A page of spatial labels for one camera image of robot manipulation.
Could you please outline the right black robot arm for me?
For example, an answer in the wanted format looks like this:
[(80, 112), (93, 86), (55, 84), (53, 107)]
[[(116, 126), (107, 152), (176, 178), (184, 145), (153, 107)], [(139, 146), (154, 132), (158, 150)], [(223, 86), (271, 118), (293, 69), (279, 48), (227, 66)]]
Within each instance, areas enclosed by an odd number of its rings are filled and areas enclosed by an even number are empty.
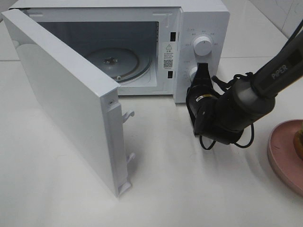
[(199, 63), (186, 96), (194, 135), (235, 144), (245, 128), (273, 110), (276, 95), (302, 75), (302, 33), (256, 73), (237, 74), (228, 83), (211, 77), (207, 63)]

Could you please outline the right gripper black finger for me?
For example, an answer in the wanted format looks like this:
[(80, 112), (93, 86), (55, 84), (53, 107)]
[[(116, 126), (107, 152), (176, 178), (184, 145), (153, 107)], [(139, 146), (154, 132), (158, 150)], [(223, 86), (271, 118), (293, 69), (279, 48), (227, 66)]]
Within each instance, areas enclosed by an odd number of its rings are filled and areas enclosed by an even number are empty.
[(193, 78), (192, 84), (194, 86), (211, 87), (211, 78), (208, 69), (208, 63), (198, 63), (197, 71)]

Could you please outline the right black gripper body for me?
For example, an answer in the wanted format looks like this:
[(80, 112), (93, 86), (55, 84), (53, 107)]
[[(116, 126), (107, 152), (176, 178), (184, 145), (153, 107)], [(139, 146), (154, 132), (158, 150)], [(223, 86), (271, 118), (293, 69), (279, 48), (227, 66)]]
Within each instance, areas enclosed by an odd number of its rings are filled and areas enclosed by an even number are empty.
[(224, 129), (216, 122), (215, 104), (219, 98), (211, 85), (191, 83), (187, 89), (186, 105), (194, 135), (231, 144), (239, 140), (239, 133)]

